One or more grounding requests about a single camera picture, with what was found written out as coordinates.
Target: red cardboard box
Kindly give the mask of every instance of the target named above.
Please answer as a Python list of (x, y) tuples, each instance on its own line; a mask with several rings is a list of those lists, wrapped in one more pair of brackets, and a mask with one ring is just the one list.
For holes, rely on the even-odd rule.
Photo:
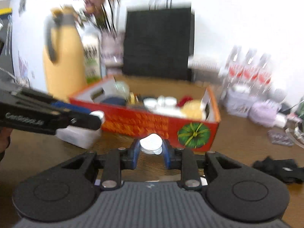
[[(133, 93), (158, 97), (171, 96), (180, 100), (183, 96), (202, 99), (210, 97), (209, 115), (206, 121), (195, 121), (149, 113), (145, 110), (130, 109), (123, 106), (93, 103), (92, 94), (102, 88), (111, 92), (116, 81), (124, 81)], [(189, 147), (193, 151), (205, 152), (212, 145), (220, 122), (220, 114), (215, 96), (209, 86), (197, 85), (187, 81), (164, 80), (143, 77), (110, 76), (94, 83), (70, 97), (71, 104), (90, 110), (101, 110), (105, 114), (102, 130), (143, 138), (156, 133), (168, 139), (173, 147)]]

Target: black paper bag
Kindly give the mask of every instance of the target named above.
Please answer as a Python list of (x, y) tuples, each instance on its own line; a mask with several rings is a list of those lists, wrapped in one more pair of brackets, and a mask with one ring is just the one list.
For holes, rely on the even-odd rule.
[(128, 11), (123, 73), (190, 80), (194, 51), (191, 8)]

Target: yellow thermos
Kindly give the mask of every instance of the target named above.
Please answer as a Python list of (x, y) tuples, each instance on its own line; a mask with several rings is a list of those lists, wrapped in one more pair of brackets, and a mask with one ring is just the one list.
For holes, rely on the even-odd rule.
[(43, 60), (48, 92), (55, 98), (67, 102), (69, 95), (86, 86), (84, 49), (72, 7), (52, 10)]

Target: wooden table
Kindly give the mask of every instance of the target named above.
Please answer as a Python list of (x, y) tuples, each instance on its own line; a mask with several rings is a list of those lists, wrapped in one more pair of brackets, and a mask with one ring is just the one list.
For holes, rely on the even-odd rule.
[[(244, 118), (221, 113), (212, 150), (251, 165), (270, 155), (274, 159), (295, 159), (304, 166), (304, 149), (299, 146), (278, 146), (268, 141), (267, 128), (255, 125)], [(128, 147), (132, 138), (119, 134), (103, 133), (92, 150), (104, 154), (111, 148)], [(14, 187), (22, 180), (57, 165), (85, 150), (60, 141), (54, 136), (14, 131), (12, 144), (0, 163), (0, 227), (9, 228), (19, 217), (11, 201)], [(125, 170), (124, 180), (157, 180), (160, 176), (175, 175), (177, 170), (165, 170), (162, 157), (141, 155), (135, 171)], [(304, 187), (300, 184), (288, 186), (290, 203), (283, 220), (294, 228), (304, 227)]]

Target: thermos handle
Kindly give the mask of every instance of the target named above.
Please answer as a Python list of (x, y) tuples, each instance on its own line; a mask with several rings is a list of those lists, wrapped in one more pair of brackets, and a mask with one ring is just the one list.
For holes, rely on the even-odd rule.
[(52, 26), (54, 25), (53, 22), (55, 22), (55, 30), (58, 30), (58, 26), (60, 24), (60, 18), (53, 16), (47, 22), (47, 34), (46, 34), (46, 37), (47, 37), (47, 49), (48, 49), (50, 60), (51, 60), (51, 62), (54, 63), (57, 60), (57, 53), (56, 53), (56, 50), (54, 49), (53, 44), (52, 44), (51, 29), (52, 29)]

